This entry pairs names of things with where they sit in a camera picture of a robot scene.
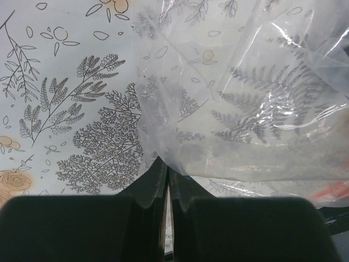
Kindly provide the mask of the clear zip top bag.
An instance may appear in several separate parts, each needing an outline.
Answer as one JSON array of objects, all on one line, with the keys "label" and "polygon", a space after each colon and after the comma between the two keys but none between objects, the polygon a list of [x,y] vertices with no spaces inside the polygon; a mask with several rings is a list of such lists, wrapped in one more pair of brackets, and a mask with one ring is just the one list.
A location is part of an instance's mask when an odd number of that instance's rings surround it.
[{"label": "clear zip top bag", "polygon": [[136,1],[143,166],[348,205],[348,1]]}]

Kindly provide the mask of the floral table mat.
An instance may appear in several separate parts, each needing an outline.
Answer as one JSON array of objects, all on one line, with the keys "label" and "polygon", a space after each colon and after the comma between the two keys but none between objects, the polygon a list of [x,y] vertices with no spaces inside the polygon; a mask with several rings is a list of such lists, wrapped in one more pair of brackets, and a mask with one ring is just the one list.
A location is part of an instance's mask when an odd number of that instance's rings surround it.
[{"label": "floral table mat", "polygon": [[2,201],[117,193],[150,168],[135,2],[1,1]]}]

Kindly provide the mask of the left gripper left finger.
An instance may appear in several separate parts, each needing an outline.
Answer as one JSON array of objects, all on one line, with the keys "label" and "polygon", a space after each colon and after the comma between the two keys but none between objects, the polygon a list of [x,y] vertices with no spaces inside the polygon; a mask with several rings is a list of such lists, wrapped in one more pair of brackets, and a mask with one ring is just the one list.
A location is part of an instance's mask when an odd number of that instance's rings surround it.
[{"label": "left gripper left finger", "polygon": [[18,196],[1,208],[1,261],[163,261],[167,165],[116,195]]}]

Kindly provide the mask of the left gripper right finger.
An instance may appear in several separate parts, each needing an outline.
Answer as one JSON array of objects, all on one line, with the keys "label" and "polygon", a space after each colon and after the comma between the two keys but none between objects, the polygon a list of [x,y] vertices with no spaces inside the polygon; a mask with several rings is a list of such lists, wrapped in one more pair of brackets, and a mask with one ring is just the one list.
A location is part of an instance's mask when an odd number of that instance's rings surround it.
[{"label": "left gripper right finger", "polygon": [[218,198],[169,170],[175,261],[340,261],[319,212],[295,197]]}]

